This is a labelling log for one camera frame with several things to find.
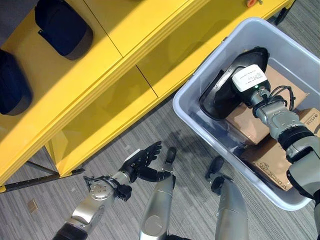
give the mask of cardboard box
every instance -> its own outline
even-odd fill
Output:
[[[294,107],[298,106],[307,97],[305,92],[269,65],[266,68],[265,75],[271,84],[271,90],[280,85],[291,86],[295,96]],[[287,100],[289,104],[289,91],[285,90],[280,95]],[[248,144],[256,145],[269,134],[269,128],[265,126],[260,119],[255,118],[252,114],[252,109],[247,108],[243,103],[238,106],[226,120],[249,139]]]
[[[299,118],[310,131],[320,137],[320,111],[315,108],[306,109],[299,113]],[[270,136],[245,151],[241,158],[284,191],[292,188],[287,178],[291,163],[286,159],[286,151]]]

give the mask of floor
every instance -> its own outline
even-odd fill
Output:
[[[35,0],[0,1],[0,45],[33,7]],[[320,0],[297,0],[286,19],[278,26],[283,32],[320,56]],[[214,239],[220,197],[210,191],[205,181],[207,166],[217,153],[184,124],[174,113],[172,98],[143,117],[139,122],[96,153],[85,166],[85,175],[112,174],[137,148],[162,140],[159,168],[168,147],[177,148],[174,172],[176,187],[172,202],[170,233],[193,240]],[[51,166],[44,149],[33,162]],[[288,212],[274,206],[240,173],[226,163],[222,172],[231,176],[246,201],[251,240],[315,240],[314,203]],[[40,177],[36,170],[23,166],[8,181],[13,183]],[[154,187],[138,179],[132,184],[128,202],[117,200],[108,209],[89,240],[138,239],[139,221]],[[87,195],[82,175],[0,195],[0,240],[50,240],[75,207]],[[29,213],[27,203],[34,199],[38,210]]]

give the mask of cable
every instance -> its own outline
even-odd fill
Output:
[[[267,102],[270,103],[273,100],[275,100],[275,98],[277,96],[279,96],[279,94],[281,92],[283,92],[284,90],[288,89],[289,91],[289,96],[290,96],[290,104],[289,104],[289,111],[292,111],[295,107],[295,96],[294,93],[292,91],[292,88],[290,86],[285,86],[285,85],[281,85],[281,86],[277,86],[269,95]],[[284,102],[285,106],[287,106],[288,102],[285,99],[281,99],[282,102]]]

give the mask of gray plastic bin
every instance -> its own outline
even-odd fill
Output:
[[[199,107],[199,97],[235,57],[254,47],[265,47],[270,53],[268,64],[310,95],[298,109],[320,109],[320,60],[312,53],[272,26],[267,21],[252,17],[240,23],[200,65],[189,81],[176,93],[175,113],[212,146],[222,157],[242,173],[272,203],[281,209],[295,211],[310,202],[295,188],[285,192],[264,183],[237,156],[237,148],[244,138],[226,121],[214,121]]]

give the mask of navy bag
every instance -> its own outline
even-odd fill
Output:
[[[18,115],[32,101],[32,93],[16,59],[0,49],[0,113]]]
[[[60,55],[75,60],[89,50],[93,31],[66,1],[40,0],[34,11],[38,33]]]

